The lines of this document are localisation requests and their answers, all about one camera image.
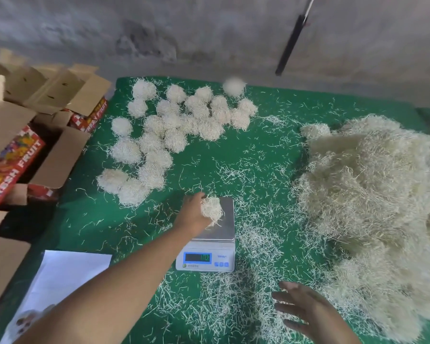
white paper sheet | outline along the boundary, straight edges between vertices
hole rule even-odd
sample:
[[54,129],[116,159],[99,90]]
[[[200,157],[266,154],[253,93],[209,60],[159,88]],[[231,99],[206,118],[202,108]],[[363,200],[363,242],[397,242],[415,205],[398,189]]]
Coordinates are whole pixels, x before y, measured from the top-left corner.
[[[111,254],[46,250],[29,290],[10,324],[25,312],[43,312],[58,304],[110,265]],[[16,328],[8,325],[0,344],[11,344]]]

black pole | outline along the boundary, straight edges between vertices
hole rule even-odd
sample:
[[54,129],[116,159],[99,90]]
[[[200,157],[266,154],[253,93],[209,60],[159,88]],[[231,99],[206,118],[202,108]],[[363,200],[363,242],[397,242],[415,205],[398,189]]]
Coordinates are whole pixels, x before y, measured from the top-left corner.
[[283,69],[285,69],[285,65],[287,65],[288,58],[290,57],[293,51],[293,48],[295,47],[296,42],[298,41],[299,35],[301,34],[301,30],[306,24],[306,21],[307,21],[307,18],[305,15],[303,14],[299,15],[298,20],[296,21],[296,24],[295,24],[295,28],[293,29],[293,32],[290,35],[290,38],[288,40],[287,46],[285,47],[282,57],[280,58],[279,65],[277,65],[277,69],[275,70],[275,74],[277,76],[282,75]]

scale weighing platform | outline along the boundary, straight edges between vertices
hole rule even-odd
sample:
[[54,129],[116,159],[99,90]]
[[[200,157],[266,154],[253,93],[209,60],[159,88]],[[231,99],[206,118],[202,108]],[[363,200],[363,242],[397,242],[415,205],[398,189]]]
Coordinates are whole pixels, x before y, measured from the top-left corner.
[[223,216],[192,239],[178,254],[177,270],[189,272],[232,272],[236,256],[234,201],[220,197]]

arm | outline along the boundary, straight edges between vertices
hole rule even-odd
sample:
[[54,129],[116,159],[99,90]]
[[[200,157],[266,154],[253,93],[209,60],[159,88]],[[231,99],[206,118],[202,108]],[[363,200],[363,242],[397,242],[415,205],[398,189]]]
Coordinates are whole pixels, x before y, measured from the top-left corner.
[[360,344],[360,340],[339,315],[332,304],[313,289],[300,284],[281,281],[281,289],[273,292],[277,311],[294,315],[302,322],[283,320],[288,328],[307,336],[315,344]]
[[16,344],[116,344],[142,315],[182,248],[211,222],[204,193],[189,198],[172,229],[100,273],[60,302]]

concrete wall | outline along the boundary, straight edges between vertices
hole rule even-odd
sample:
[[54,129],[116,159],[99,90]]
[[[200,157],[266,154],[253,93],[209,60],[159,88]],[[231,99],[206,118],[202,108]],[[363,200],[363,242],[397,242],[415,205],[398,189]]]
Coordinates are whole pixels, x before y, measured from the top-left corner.
[[[0,0],[0,45],[36,60],[133,63],[145,71],[152,61],[260,77],[274,72],[305,3]],[[287,79],[371,86],[394,98],[422,92],[416,103],[430,106],[430,0],[315,0],[282,83],[271,84]]]

